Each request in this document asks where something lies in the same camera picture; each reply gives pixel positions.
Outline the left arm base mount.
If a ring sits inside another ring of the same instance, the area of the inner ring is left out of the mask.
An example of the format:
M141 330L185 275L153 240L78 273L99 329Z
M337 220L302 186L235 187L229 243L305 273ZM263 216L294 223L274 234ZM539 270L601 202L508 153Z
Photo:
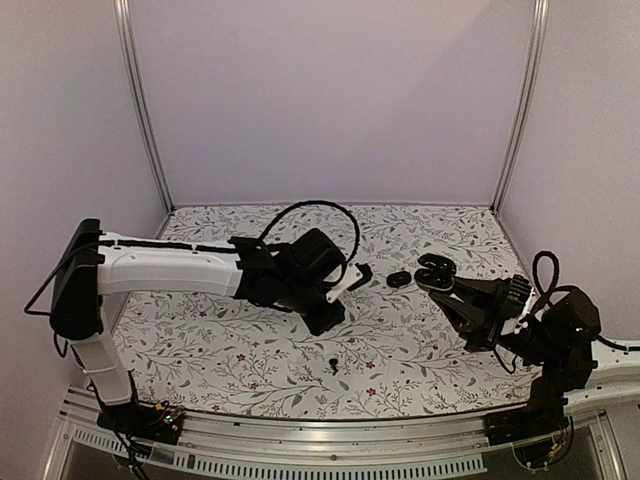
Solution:
M117 405L107 405L96 393L100 408L97 424L133 439L176 445L185 420L185 408L168 401L141 404L136 387L132 386L131 390L130 398Z

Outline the black earbud charging case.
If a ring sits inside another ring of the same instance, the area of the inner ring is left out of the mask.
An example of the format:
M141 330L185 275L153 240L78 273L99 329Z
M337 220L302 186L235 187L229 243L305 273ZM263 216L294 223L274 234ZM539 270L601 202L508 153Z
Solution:
M418 258L420 268L414 273L417 285L427 291L449 292L455 283L457 267L453 260L433 253Z

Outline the black earbud with stem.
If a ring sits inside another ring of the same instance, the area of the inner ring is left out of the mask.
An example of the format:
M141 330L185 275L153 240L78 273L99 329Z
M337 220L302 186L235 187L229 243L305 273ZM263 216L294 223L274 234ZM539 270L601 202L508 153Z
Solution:
M337 375L339 372L339 360L337 358L331 358L329 360L329 366L333 375Z

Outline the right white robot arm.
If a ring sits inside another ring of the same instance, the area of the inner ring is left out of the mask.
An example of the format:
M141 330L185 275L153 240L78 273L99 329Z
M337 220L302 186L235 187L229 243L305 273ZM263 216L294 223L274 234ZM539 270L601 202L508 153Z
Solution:
M564 394L582 389L598 367L592 343L601 333L599 310L577 287L548 310L533 301L532 286L520 275L477 280L438 280L430 299L440 308L464 348L472 353L502 347L525 365L540 366L524 407L514 411L517 427L537 436L563 415Z

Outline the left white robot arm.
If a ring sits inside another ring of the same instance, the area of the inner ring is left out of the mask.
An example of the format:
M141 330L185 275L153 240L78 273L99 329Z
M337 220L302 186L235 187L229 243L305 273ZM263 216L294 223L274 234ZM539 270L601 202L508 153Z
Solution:
M104 297L207 293L294 312L310 333L320 335L343 321L339 297L361 278L358 267L317 228L291 244L248 237L199 244L122 236L103 231L97 219L85 219L36 293L52 291L44 314L52 330L77 353L111 419L138 434L149 415L135 401L135 386L103 324Z

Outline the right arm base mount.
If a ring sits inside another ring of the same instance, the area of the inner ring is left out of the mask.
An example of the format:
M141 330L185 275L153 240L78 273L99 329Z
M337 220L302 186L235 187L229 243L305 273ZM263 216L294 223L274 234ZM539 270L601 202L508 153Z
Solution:
M512 446L515 460L529 471L545 470L561 461L574 440L573 419L564 415L568 400L529 399L523 407L486 414L484 435L491 446Z

